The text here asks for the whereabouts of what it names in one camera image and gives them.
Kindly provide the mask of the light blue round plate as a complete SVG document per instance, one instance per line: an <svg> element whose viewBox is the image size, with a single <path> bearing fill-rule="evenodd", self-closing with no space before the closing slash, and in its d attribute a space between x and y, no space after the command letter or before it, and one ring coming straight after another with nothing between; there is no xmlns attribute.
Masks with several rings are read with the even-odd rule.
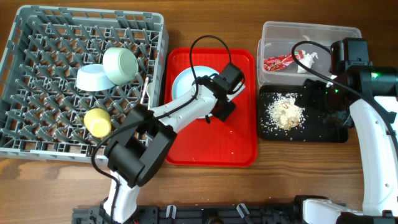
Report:
<svg viewBox="0 0 398 224"><path fill-rule="evenodd" d="M198 77L203 77L203 76L209 76L211 78L214 77L214 74L219 74L215 69L207 66L194 66L197 78ZM195 84L192 69L191 68L186 68L184 71L182 71L174 80L172 84L172 101L181 97L182 95L186 94L186 92L190 91L192 85ZM245 89L245 84L243 82L239 82L237 87L234 89L234 91L237 90L236 93L232 95L227 95L227 98L229 100L232 100L236 96L238 96L244 89Z"/></svg>

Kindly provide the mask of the rice and food scraps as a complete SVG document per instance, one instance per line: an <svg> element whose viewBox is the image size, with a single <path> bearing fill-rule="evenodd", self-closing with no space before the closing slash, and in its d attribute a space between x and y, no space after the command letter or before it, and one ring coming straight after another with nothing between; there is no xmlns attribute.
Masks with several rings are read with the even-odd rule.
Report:
<svg viewBox="0 0 398 224"><path fill-rule="evenodd" d="M264 118L260 119L266 131L291 131L301 127L306 118L305 109L295 105L297 93L266 93L262 99L270 100L265 106Z"/></svg>

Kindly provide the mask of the white paper napkin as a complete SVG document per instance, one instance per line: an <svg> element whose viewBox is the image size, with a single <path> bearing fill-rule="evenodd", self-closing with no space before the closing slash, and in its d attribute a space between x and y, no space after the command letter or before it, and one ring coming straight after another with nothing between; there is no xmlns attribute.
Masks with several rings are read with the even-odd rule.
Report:
<svg viewBox="0 0 398 224"><path fill-rule="evenodd" d="M299 62L305 65L307 68L311 68L314 63L314 58L318 59L318 54L316 52L310 54L303 51L303 57L299 60ZM305 73L305 72L307 72L306 69L304 69L299 65L297 73Z"/></svg>

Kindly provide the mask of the red snack wrapper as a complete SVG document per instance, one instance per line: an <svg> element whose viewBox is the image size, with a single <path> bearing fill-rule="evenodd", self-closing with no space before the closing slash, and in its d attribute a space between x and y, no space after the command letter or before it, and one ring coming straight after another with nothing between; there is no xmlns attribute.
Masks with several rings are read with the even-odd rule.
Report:
<svg viewBox="0 0 398 224"><path fill-rule="evenodd" d="M276 72L287 68L291 63L294 62L294 58L291 53L285 55L279 55L276 57L265 58L263 61L263 67L266 71Z"/></svg>

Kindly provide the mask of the white plastic fork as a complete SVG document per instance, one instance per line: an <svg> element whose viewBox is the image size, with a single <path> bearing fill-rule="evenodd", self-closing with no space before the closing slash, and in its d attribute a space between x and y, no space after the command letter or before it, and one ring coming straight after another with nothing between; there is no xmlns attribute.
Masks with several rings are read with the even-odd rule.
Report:
<svg viewBox="0 0 398 224"><path fill-rule="evenodd" d="M140 99L140 104L144 103L144 99L145 99L145 95L147 94L147 87L149 84L149 77L146 77L144 80L144 85L142 87L142 95L141 95L141 99Z"/></svg>

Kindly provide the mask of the green bowl with food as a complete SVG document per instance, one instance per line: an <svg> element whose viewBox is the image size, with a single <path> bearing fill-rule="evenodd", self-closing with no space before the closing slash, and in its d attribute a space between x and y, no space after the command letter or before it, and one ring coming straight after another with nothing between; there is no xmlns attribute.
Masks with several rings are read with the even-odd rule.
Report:
<svg viewBox="0 0 398 224"><path fill-rule="evenodd" d="M123 85L136 78L139 70L136 56L125 48L111 47L103 55L106 76L115 85Z"/></svg>

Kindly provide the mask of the yellow plastic cup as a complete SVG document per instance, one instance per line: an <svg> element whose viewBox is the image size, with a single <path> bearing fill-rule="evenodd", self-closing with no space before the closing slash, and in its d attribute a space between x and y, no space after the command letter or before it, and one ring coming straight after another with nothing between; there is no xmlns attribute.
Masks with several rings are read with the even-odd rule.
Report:
<svg viewBox="0 0 398 224"><path fill-rule="evenodd" d="M86 129L96 138L103 138L111 132L111 117L100 108L89 110L83 118Z"/></svg>

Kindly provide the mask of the white plastic spoon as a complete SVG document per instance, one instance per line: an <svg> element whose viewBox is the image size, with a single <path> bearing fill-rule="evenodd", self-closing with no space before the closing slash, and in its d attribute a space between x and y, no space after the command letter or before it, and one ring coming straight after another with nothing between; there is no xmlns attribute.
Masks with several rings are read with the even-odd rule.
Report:
<svg viewBox="0 0 398 224"><path fill-rule="evenodd" d="M153 102L153 94L154 94L154 84L149 83L147 85L146 93L148 96L148 103L147 103L147 108L151 109L152 108L152 102Z"/></svg>

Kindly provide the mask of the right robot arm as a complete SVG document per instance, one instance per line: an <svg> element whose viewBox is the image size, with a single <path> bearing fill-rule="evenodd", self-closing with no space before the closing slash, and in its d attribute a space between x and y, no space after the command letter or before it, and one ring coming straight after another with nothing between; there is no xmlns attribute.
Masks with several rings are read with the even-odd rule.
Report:
<svg viewBox="0 0 398 224"><path fill-rule="evenodd" d="M303 223L397 223L397 69L375 67L368 43L347 37L329 47L331 79L294 62L322 81L304 81L297 106L322 113L349 111L357 131L364 177L360 211L325 198L304 197L299 203Z"/></svg>

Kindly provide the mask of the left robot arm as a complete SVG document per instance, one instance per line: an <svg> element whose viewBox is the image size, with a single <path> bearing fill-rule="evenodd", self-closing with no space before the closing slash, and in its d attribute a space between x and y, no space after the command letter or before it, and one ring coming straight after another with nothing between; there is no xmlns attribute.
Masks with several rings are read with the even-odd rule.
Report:
<svg viewBox="0 0 398 224"><path fill-rule="evenodd" d="M133 107L104 150L113 180L102 205L108 223L125 223L134 215L141 187L160 169L179 131L208 114L227 119L244 81L243 72L228 63L220 73L196 77L185 94L167 104Z"/></svg>

